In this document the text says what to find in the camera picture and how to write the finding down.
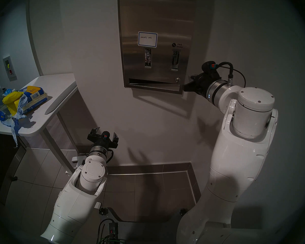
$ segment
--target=barcode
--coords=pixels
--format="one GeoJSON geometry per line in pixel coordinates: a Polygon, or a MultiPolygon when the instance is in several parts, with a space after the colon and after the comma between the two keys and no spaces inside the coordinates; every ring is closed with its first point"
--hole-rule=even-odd
{"type": "Polygon", "coordinates": [[[32,99],[36,99],[38,96],[40,96],[40,94],[39,94],[38,92],[33,93],[33,94],[31,95],[32,99]]]}

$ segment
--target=handwritten label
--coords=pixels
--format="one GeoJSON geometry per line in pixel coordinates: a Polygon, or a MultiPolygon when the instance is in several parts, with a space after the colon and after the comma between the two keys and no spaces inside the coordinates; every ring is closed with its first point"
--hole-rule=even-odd
{"type": "Polygon", "coordinates": [[[157,47],[157,33],[153,32],[138,32],[138,45],[147,47],[157,47]]]}

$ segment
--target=yellow package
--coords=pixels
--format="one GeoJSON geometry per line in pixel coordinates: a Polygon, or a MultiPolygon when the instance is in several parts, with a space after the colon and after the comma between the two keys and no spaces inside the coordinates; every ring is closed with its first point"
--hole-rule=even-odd
{"type": "Polygon", "coordinates": [[[2,99],[2,102],[4,104],[14,102],[15,100],[19,99],[23,94],[24,94],[23,92],[17,92],[17,91],[11,92],[2,99]]]}
{"type": "Polygon", "coordinates": [[[15,115],[17,113],[17,108],[16,108],[16,105],[14,102],[11,102],[11,103],[7,103],[7,108],[9,110],[9,112],[12,114],[12,115],[15,115]]]}
{"type": "Polygon", "coordinates": [[[2,102],[7,105],[7,108],[12,115],[17,113],[19,99],[23,94],[23,92],[14,91],[2,99],[2,102]]]}

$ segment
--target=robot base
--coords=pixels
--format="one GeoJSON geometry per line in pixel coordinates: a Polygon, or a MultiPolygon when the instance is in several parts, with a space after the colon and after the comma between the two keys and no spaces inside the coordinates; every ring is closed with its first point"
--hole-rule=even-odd
{"type": "MultiPolygon", "coordinates": [[[[176,244],[176,232],[179,221],[182,218],[180,211],[173,215],[169,221],[164,223],[142,223],[142,222],[125,222],[116,219],[113,215],[113,209],[107,208],[106,215],[100,215],[101,220],[112,219],[118,223],[118,238],[125,240],[126,244],[150,243],[150,244],[176,244]]],[[[108,222],[103,231],[103,237],[108,235],[108,222]]]]}

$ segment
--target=white wall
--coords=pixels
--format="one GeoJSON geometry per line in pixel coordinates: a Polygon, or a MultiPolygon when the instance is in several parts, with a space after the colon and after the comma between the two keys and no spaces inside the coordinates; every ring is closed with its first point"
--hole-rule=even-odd
{"type": "MultiPolygon", "coordinates": [[[[262,228],[283,225],[281,238],[305,204],[305,24],[288,0],[198,4],[204,15],[197,22],[188,74],[198,73],[202,61],[228,60],[245,74],[247,86],[276,98],[279,124],[270,153],[235,209],[252,209],[250,218],[258,216],[262,228]]],[[[84,102],[102,131],[120,137],[113,164],[192,161],[203,190],[220,112],[194,94],[124,88],[117,0],[60,0],[60,10],[84,102]]],[[[242,83],[239,75],[234,80],[242,83]]],[[[242,225],[235,216],[233,221],[242,225]]]]}
{"type": "Polygon", "coordinates": [[[29,0],[29,19],[43,75],[72,73],[59,0],[29,0]]]}
{"type": "Polygon", "coordinates": [[[20,89],[34,78],[38,70],[29,43],[26,25],[26,0],[12,0],[0,17],[0,85],[20,89]],[[9,81],[3,58],[11,56],[17,80],[9,81]]]}

